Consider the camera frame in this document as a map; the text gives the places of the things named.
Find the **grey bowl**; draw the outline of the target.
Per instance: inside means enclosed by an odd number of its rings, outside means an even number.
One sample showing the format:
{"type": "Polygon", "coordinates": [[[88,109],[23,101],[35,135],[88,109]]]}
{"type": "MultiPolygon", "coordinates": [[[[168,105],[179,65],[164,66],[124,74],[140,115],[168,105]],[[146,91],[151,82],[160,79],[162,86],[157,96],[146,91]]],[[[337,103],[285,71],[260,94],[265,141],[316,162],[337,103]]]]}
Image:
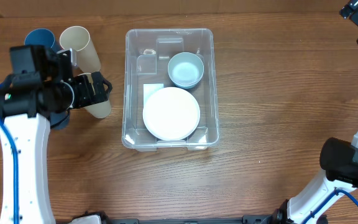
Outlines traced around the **grey bowl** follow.
{"type": "Polygon", "coordinates": [[[204,63],[196,54],[181,52],[168,62],[168,76],[179,83],[200,82],[204,74],[204,63]]]}

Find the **light blue bowl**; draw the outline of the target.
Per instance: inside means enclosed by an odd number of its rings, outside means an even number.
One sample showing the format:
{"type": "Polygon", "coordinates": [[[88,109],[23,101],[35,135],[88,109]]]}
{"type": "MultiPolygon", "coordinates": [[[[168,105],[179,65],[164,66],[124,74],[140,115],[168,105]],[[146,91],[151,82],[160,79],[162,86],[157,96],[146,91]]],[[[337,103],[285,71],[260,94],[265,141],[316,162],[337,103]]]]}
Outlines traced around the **light blue bowl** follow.
{"type": "Polygon", "coordinates": [[[194,88],[197,84],[193,84],[193,85],[179,85],[177,83],[174,83],[176,87],[178,88],[182,88],[182,89],[185,89],[185,90],[189,90],[191,88],[194,88]]]}

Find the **pink plate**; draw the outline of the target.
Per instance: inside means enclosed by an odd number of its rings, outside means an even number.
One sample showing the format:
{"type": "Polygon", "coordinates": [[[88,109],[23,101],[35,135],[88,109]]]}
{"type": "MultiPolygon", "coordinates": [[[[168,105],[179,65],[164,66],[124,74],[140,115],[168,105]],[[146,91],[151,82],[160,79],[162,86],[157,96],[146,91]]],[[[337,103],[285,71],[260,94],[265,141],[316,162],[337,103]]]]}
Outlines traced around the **pink plate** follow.
{"type": "Polygon", "coordinates": [[[179,141],[195,131],[201,119],[201,110],[190,92],[166,87],[148,98],[142,117],[145,127],[156,138],[179,141]]]}

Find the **pink bowl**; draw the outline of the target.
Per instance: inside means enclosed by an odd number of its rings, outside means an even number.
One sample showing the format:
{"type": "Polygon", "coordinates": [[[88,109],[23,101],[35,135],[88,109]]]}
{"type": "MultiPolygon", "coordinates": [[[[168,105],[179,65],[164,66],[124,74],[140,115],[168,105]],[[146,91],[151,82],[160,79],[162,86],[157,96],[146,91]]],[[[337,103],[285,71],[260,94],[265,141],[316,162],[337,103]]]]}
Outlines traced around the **pink bowl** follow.
{"type": "Polygon", "coordinates": [[[190,89],[190,88],[194,88],[198,82],[193,82],[193,83],[179,83],[179,82],[175,82],[173,81],[173,84],[179,88],[182,89],[190,89]]]}

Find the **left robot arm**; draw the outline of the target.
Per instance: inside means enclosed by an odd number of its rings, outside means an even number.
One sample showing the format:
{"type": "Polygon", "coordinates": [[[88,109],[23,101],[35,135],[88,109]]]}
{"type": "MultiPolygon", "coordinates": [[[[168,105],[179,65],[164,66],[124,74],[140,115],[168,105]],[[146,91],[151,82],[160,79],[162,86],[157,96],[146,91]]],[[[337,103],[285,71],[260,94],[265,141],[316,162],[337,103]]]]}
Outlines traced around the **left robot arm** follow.
{"type": "Polygon", "coordinates": [[[73,50],[22,45],[9,53],[13,71],[0,84],[0,223],[55,223],[47,176],[50,116],[108,101],[112,85],[100,72],[74,76],[73,50]]]}

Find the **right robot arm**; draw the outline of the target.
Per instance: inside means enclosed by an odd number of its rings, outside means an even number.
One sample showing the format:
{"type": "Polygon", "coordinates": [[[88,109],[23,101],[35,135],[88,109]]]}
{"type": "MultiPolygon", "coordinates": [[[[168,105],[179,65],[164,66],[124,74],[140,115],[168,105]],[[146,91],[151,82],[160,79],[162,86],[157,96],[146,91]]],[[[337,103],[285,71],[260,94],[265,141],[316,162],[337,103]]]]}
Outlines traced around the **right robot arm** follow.
{"type": "Polygon", "coordinates": [[[342,196],[358,207],[358,132],[351,142],[329,138],[319,157],[320,170],[295,197],[286,200],[264,223],[327,223],[324,212],[342,196]]]}

